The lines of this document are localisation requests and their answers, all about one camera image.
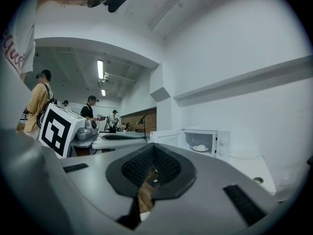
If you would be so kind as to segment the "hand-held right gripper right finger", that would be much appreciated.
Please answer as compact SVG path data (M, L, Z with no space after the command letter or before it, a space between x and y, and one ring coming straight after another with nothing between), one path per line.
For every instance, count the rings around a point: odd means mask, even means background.
M142 235L234 235L248 228L223 188L238 185L265 214L278 203L256 182L230 164L200 153L166 145L190 160L196 180L182 196L156 201L140 224Z

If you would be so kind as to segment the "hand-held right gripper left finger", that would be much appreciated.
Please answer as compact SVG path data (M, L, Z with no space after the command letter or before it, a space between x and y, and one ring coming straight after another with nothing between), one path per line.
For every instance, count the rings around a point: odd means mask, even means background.
M53 196L42 215L45 228L54 235L153 235L153 216L141 222L135 199L117 194L106 178L112 162L143 147L67 159L42 148Z

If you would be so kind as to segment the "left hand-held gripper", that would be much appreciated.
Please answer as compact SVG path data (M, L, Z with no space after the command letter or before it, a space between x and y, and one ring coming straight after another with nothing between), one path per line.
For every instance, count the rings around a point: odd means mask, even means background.
M147 143L143 137L113 134L97 137L98 134L94 120L88 120L65 107L49 104L38 140L52 148L60 159L75 157L76 147L90 148L92 145L93 149L110 149Z

